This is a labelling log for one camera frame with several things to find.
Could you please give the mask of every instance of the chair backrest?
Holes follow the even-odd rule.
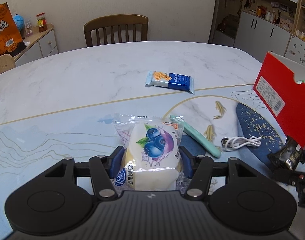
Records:
[[[133,41],[136,39],[136,24],[141,24],[141,41],[147,41],[148,18],[137,14],[116,14],[91,20],[84,25],[87,47],[92,47],[91,31],[96,30],[97,45],[100,45],[99,29],[103,28],[104,43],[108,44],[106,27],[110,26],[111,43],[115,43],[113,26],[118,25],[118,42],[122,42],[121,25],[126,25],[126,42],[129,42],[128,25],[133,25]]]
[[[10,54],[0,56],[0,74],[15,67],[15,62]]]

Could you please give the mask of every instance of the snack bar packet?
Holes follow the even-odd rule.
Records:
[[[8,53],[14,57],[25,47],[7,3],[0,4],[0,55]]]
[[[193,78],[159,71],[148,71],[146,85],[189,91],[195,94]]]
[[[175,190],[181,171],[178,146],[184,128],[183,117],[170,122],[158,117],[115,114],[114,125],[126,149],[115,187]]]

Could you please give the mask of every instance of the mint green pen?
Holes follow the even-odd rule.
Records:
[[[176,118],[175,115],[170,115],[170,118]],[[184,123],[185,128],[184,132],[187,133],[191,138],[197,141],[202,147],[204,147],[211,155],[216,158],[221,156],[221,151],[210,141],[207,140],[205,136],[203,136],[200,132],[198,132],[195,128],[190,126],[188,123]]]

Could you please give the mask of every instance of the black wrapped object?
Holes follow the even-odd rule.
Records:
[[[269,153],[268,159],[277,168],[294,171],[299,164],[305,163],[304,150],[291,137],[287,136],[286,145],[276,153]]]

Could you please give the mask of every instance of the jar of sauce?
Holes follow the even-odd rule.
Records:
[[[38,27],[39,27],[39,32],[42,33],[48,29],[47,24],[46,24],[46,17],[45,13],[41,13],[36,15],[37,17],[37,22],[38,22]]]

